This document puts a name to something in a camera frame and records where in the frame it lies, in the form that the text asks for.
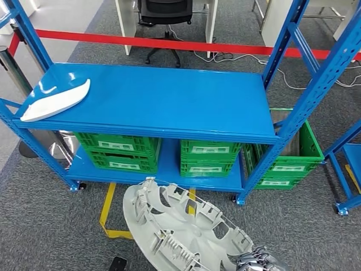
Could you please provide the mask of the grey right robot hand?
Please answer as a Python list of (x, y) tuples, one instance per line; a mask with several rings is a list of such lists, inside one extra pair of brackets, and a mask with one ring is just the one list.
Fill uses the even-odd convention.
[(290, 267), (266, 247), (258, 246), (252, 252), (240, 254), (236, 264), (236, 270), (286, 271), (290, 270)]

